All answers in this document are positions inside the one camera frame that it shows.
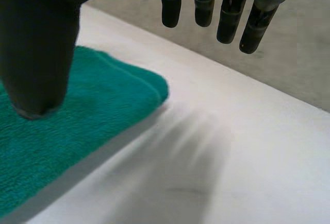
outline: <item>white table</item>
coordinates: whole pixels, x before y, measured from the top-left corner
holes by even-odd
[[[160,73],[171,96],[146,131],[29,224],[330,223],[329,113],[82,10],[79,44]]]

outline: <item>green towel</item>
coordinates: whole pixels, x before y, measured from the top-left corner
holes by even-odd
[[[18,117],[0,84],[0,218],[147,117],[167,96],[162,77],[81,46],[64,104],[48,119]]]

